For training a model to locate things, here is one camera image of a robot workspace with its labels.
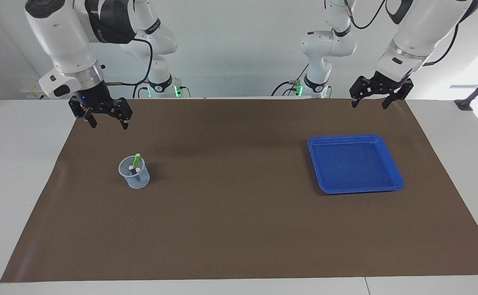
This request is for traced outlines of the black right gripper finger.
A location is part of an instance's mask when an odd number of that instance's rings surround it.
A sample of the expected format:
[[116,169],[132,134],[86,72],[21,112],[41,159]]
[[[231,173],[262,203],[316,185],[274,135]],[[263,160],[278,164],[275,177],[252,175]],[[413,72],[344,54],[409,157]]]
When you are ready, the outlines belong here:
[[119,121],[123,129],[128,129],[132,118],[132,109],[125,98],[109,100],[100,104],[100,113]]
[[86,121],[87,123],[89,123],[91,128],[95,129],[95,127],[97,126],[97,121],[93,117],[92,108],[84,108],[84,106],[79,102],[77,97],[71,97],[71,99],[68,101],[68,104],[72,113],[77,119],[82,119]]

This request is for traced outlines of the white socket box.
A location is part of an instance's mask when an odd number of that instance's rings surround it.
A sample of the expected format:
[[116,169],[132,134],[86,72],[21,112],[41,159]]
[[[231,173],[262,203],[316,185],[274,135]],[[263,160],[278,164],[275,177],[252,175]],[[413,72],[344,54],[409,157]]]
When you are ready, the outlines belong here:
[[23,97],[28,100],[49,99],[47,94],[42,90],[38,80],[29,80],[23,82],[20,91]]

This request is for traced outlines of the brown table mat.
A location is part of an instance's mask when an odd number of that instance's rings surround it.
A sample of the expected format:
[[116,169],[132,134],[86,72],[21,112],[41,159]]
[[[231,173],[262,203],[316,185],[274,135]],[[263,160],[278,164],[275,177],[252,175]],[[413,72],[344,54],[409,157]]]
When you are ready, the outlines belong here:
[[[77,120],[1,282],[478,275],[478,226],[411,109],[135,100]],[[405,187],[328,195],[306,141],[373,133]],[[119,163],[150,173],[128,186]]]

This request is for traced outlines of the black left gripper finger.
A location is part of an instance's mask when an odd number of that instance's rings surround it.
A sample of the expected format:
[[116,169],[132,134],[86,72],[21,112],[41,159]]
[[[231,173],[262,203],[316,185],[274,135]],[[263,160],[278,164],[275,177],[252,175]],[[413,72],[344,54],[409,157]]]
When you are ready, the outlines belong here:
[[404,100],[410,91],[413,89],[413,82],[412,79],[406,79],[406,81],[398,88],[397,91],[390,91],[389,95],[383,100],[382,108],[387,109],[389,106],[397,101],[397,100]]
[[373,79],[359,76],[349,89],[350,97],[352,99],[351,106],[356,108],[359,102],[367,97],[376,94],[377,82]]

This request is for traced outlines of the black clamp stand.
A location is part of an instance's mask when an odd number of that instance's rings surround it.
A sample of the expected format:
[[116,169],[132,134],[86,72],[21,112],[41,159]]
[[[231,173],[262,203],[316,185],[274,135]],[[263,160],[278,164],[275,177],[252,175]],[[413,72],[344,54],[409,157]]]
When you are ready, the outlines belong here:
[[471,102],[478,97],[478,86],[477,88],[465,99],[454,100],[454,103],[458,109],[462,111],[472,111]]

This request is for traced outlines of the blue plastic tray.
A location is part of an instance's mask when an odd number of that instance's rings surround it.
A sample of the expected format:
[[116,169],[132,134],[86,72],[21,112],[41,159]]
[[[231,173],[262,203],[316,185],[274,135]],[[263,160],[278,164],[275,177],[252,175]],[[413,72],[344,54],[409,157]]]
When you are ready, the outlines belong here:
[[314,136],[307,140],[316,180],[330,195],[394,192],[404,180],[376,134]]

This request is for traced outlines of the clear plastic cup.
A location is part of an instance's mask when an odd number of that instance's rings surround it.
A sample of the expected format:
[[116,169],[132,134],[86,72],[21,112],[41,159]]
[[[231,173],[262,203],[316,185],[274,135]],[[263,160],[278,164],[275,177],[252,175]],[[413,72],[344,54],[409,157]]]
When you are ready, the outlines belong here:
[[140,164],[139,164],[139,168],[141,168],[141,172],[139,173],[141,181],[140,182],[134,181],[128,170],[128,167],[132,166],[133,160],[134,160],[134,155],[124,158],[119,163],[118,172],[120,176],[122,176],[126,180],[129,187],[133,189],[141,189],[149,183],[151,179],[150,173],[147,170],[145,160],[141,156]]

